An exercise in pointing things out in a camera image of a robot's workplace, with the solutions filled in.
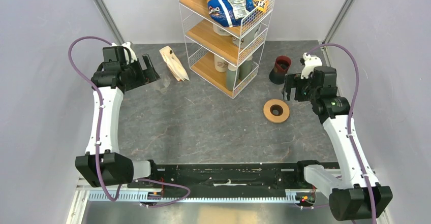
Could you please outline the clear glass dripper cone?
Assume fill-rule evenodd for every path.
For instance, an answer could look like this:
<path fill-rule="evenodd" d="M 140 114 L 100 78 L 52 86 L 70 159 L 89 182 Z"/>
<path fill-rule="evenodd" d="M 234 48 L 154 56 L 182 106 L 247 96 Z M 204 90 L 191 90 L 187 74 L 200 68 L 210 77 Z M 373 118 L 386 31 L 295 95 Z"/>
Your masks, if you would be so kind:
<path fill-rule="evenodd" d="M 161 93 L 166 93 L 170 83 L 171 83 L 171 78 L 168 75 L 163 75 L 159 82 L 159 91 Z"/>

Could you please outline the red black coffee carafe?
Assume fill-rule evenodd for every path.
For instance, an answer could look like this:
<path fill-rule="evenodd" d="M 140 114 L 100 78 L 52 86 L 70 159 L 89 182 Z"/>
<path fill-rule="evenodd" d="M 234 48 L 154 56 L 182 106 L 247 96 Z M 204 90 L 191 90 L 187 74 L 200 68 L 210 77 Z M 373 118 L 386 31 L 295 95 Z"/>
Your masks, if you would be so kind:
<path fill-rule="evenodd" d="M 280 85 L 285 81 L 285 75 L 291 66 L 291 59 L 287 56 L 278 56 L 275 60 L 273 69 L 269 74 L 269 79 L 272 83 Z"/>

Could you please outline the white paper cup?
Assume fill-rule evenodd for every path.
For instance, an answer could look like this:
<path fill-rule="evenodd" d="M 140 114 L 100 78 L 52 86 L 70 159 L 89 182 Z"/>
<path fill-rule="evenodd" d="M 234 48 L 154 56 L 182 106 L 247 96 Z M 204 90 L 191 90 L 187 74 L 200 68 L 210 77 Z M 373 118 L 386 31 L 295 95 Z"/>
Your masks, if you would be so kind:
<path fill-rule="evenodd" d="M 228 69 L 229 63 L 226 62 L 223 58 L 214 55 L 214 67 L 217 72 L 224 73 Z"/>

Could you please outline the white printed cup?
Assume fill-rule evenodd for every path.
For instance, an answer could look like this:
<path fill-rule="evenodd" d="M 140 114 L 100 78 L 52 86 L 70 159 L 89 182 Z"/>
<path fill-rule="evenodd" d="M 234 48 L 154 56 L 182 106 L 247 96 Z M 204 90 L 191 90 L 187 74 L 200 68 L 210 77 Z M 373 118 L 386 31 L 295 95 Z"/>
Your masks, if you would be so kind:
<path fill-rule="evenodd" d="M 259 35 L 259 31 L 260 26 L 256 26 L 251 29 L 247 34 L 241 36 L 240 39 L 235 36 L 231 36 L 231 41 L 235 46 L 243 49 L 247 47 Z"/>

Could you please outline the wooden ring dripper holder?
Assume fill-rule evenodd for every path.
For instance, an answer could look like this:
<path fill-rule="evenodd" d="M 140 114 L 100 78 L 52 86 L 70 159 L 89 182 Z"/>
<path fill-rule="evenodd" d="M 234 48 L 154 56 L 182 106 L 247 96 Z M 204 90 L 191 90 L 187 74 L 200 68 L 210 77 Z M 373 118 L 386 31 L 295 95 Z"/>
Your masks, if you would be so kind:
<path fill-rule="evenodd" d="M 290 108 L 282 100 L 271 99 L 265 103 L 263 114 L 272 123 L 283 123 L 290 116 Z"/>

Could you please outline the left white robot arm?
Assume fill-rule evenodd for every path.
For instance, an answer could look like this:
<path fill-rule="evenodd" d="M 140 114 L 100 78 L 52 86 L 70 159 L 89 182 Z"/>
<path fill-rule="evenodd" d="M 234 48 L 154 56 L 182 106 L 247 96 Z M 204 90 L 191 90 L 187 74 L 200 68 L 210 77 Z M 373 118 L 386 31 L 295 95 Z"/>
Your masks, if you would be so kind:
<path fill-rule="evenodd" d="M 103 48 L 103 62 L 91 77 L 95 85 L 94 116 L 85 154 L 75 158 L 75 167 L 92 187 L 100 187 L 97 168 L 106 186 L 129 184 L 135 179 L 146 187 L 159 183 L 152 160 L 134 162 L 119 153 L 118 122 L 121 103 L 127 91 L 159 80 L 147 54 L 143 69 L 131 43 Z"/>

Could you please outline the blue chip bag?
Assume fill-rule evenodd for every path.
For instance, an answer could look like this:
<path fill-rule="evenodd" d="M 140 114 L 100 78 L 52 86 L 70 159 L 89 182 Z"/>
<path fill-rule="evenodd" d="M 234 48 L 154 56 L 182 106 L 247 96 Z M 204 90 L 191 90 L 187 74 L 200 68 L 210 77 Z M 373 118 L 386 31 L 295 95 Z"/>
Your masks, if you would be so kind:
<path fill-rule="evenodd" d="M 253 0 L 205 0 L 209 16 L 223 27 L 236 27 L 254 8 Z"/>

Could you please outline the beige filter paper pack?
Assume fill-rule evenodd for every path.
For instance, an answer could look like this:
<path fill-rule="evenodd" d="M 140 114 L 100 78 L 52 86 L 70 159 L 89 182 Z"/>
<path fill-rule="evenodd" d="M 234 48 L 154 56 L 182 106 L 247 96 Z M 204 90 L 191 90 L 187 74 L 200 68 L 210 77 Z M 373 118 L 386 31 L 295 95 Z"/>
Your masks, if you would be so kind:
<path fill-rule="evenodd" d="M 182 63 L 175 55 L 170 46 L 165 46 L 159 50 L 164 62 L 166 63 L 168 69 L 171 71 L 172 75 L 177 81 L 189 81 L 189 76 L 182 66 Z"/>

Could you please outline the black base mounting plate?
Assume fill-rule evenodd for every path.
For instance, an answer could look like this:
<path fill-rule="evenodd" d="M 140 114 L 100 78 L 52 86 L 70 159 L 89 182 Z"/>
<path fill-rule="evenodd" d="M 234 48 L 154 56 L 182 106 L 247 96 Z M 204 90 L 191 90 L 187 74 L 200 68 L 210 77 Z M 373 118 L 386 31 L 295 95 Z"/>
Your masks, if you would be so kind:
<path fill-rule="evenodd" d="M 165 164 L 157 165 L 151 180 L 168 183 L 165 198 L 271 198 L 287 189 L 310 191 L 312 185 L 297 173 L 296 163 Z"/>

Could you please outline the orange snack packet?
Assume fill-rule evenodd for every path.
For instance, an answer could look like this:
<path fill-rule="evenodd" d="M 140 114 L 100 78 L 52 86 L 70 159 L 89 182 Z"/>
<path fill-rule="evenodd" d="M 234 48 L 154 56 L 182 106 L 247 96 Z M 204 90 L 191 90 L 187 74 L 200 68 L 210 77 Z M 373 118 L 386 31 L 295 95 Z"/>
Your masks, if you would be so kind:
<path fill-rule="evenodd" d="M 266 13 L 269 8 L 269 0 L 253 0 L 253 5 L 260 12 Z"/>

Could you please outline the aluminium toothed rail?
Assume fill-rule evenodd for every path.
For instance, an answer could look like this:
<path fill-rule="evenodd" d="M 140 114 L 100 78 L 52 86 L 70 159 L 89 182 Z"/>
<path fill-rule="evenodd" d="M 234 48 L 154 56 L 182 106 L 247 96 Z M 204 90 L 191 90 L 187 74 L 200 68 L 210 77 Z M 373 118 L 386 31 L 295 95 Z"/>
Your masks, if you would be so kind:
<path fill-rule="evenodd" d="M 88 196 L 89 201 L 109 201 L 108 197 L 102 190 L 91 190 Z M 148 191 L 141 190 L 122 190 L 118 194 L 118 202 L 172 202 L 177 198 L 171 197 L 154 197 Z M 289 203 L 299 204 L 300 198 L 296 196 L 296 192 L 288 191 L 284 197 L 201 197 L 201 198 L 185 198 L 180 200 L 181 203 Z"/>

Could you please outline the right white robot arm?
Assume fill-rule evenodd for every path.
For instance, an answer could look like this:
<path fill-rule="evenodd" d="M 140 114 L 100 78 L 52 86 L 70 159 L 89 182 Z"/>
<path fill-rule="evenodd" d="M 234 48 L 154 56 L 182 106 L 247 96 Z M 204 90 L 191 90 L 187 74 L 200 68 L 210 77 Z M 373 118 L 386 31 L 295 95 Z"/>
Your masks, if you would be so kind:
<path fill-rule="evenodd" d="M 336 178 L 317 160 L 299 161 L 293 174 L 300 188 L 310 184 L 329 201 L 333 217 L 338 221 L 376 220 L 393 198 L 389 186 L 382 186 L 369 166 L 355 134 L 352 104 L 337 94 L 336 69 L 324 66 L 320 58 L 300 59 L 301 73 L 287 74 L 283 96 L 289 100 L 295 89 L 295 100 L 309 101 L 313 112 L 327 132 L 341 177 Z"/>

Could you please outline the grey green bottle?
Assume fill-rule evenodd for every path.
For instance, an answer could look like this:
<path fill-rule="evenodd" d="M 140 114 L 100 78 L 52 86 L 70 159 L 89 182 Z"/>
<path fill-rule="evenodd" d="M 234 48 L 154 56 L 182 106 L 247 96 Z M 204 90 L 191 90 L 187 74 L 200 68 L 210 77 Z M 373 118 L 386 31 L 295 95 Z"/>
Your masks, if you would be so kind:
<path fill-rule="evenodd" d="M 239 68 L 231 64 L 228 64 L 226 71 L 226 88 L 229 91 L 233 91 L 234 87 L 239 79 Z"/>
<path fill-rule="evenodd" d="M 239 68 L 239 79 L 244 80 L 252 70 L 253 67 L 253 56 L 250 55 Z"/>

